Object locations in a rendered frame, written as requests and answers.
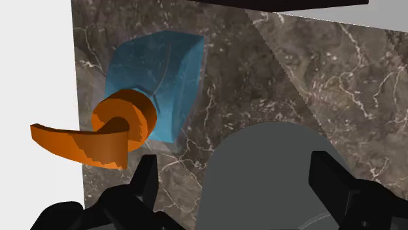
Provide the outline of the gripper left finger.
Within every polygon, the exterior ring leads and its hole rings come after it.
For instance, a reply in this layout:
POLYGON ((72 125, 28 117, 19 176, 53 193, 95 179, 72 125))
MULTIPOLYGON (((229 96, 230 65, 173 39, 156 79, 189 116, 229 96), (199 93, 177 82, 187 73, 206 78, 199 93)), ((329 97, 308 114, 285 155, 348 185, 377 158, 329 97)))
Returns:
POLYGON ((141 160, 129 184, 106 189, 84 209, 74 201, 44 209, 30 230, 185 230, 163 211, 153 211, 158 194, 157 156, 141 160))

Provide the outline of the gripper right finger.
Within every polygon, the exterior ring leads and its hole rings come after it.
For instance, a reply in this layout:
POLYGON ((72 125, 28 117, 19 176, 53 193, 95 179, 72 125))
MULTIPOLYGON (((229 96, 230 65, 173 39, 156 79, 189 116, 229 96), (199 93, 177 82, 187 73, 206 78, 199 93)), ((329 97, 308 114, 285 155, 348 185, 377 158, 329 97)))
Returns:
POLYGON ((325 151, 313 151, 309 185, 338 230, 408 230, 408 200, 382 184, 353 177, 325 151))

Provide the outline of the grey round-topped cylinder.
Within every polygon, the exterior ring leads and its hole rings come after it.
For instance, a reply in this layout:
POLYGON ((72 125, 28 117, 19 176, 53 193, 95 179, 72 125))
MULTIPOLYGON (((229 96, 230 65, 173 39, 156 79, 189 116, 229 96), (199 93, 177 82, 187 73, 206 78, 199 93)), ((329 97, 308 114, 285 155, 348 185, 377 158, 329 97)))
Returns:
POLYGON ((303 125, 262 122, 229 135, 207 164, 195 230, 338 230, 308 183, 314 150, 345 164, 303 125))

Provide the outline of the blue bottle with orange pump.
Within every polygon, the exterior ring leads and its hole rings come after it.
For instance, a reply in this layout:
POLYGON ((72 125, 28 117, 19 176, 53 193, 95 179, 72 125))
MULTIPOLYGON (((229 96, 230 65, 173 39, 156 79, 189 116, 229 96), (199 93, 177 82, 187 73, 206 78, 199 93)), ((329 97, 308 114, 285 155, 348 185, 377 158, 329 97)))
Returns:
POLYGON ((125 169, 147 140, 176 143, 199 89, 204 38, 160 31, 122 43, 92 111, 91 131, 30 126, 49 152, 94 167, 125 169))

